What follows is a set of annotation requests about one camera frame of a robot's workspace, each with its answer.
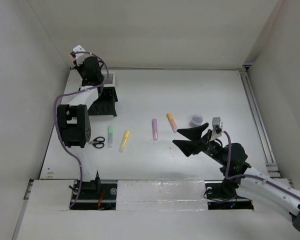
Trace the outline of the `green highlighter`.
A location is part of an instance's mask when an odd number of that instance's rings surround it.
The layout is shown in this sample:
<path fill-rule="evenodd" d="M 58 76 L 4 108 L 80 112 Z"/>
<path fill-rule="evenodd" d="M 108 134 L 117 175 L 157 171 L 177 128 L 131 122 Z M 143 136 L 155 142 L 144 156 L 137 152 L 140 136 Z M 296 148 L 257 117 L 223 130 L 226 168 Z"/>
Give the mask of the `green highlighter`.
<path fill-rule="evenodd" d="M 108 126 L 107 129 L 107 147 L 112 148 L 113 147 L 113 126 Z"/>

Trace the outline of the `yellow highlighter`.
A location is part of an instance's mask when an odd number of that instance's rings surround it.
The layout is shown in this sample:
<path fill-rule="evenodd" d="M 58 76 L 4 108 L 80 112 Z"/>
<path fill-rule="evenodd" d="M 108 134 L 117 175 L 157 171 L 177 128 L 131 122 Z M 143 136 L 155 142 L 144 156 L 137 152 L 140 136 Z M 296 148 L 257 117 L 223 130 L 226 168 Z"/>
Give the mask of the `yellow highlighter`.
<path fill-rule="evenodd" d="M 120 143 L 120 147 L 119 147 L 119 152 L 120 153 L 123 153 L 125 151 L 125 148 L 126 148 L 126 145 L 127 145 L 127 141 L 129 139 L 129 136 L 130 136 L 130 131 L 126 130 L 125 133 L 124 133 L 124 135 L 123 135 L 122 141 Z"/>

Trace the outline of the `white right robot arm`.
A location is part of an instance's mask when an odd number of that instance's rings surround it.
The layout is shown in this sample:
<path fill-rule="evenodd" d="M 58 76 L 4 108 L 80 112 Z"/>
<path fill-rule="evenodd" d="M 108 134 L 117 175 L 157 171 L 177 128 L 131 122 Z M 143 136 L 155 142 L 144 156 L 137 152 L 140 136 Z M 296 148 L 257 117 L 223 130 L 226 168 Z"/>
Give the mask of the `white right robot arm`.
<path fill-rule="evenodd" d="M 209 129 L 205 123 L 194 128 L 178 129 L 185 140 L 173 143 L 186 157 L 206 154 L 222 167 L 224 179 L 222 193 L 229 197 L 241 197 L 258 202 L 274 210 L 300 232 L 300 190 L 284 185 L 252 167 L 239 143 L 233 143 L 230 135 L 216 124 Z"/>

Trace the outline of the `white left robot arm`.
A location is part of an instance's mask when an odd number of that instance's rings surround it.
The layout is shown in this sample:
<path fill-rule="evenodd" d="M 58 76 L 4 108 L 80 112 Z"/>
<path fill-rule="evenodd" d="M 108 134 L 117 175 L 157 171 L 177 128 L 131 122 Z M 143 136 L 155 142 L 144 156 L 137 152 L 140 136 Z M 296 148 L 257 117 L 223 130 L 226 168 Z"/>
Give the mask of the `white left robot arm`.
<path fill-rule="evenodd" d="M 79 195 L 83 183 L 83 164 L 78 156 L 70 152 L 71 147 L 84 148 L 91 139 L 89 108 L 100 98 L 108 79 L 102 74 L 103 60 L 85 51 L 72 52 L 74 69 L 81 78 L 78 91 L 60 95 L 54 103 L 53 117 L 57 136 L 65 152 L 73 157 L 79 166 L 77 187 L 71 187 Z"/>

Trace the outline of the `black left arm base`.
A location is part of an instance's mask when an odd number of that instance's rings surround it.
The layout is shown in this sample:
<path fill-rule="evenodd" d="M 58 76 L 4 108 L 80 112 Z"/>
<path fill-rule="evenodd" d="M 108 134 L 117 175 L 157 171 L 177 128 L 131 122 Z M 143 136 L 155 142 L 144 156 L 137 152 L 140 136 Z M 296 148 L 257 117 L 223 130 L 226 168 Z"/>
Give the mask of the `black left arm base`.
<path fill-rule="evenodd" d="M 79 192 L 79 180 L 68 187 L 72 191 L 69 204 L 71 210 L 76 211 L 114 211 L 116 210 L 118 182 L 116 180 L 101 180 L 99 173 L 95 179 L 84 181 Z"/>

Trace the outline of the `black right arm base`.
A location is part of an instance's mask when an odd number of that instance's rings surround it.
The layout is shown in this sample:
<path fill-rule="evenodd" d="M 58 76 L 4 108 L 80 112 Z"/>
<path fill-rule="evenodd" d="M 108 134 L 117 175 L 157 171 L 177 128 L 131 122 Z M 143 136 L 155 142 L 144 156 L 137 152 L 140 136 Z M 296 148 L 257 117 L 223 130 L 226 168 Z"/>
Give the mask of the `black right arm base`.
<path fill-rule="evenodd" d="M 208 210 L 254 210 L 251 200 L 238 196 L 235 188 L 222 180 L 208 180 L 204 184 Z"/>

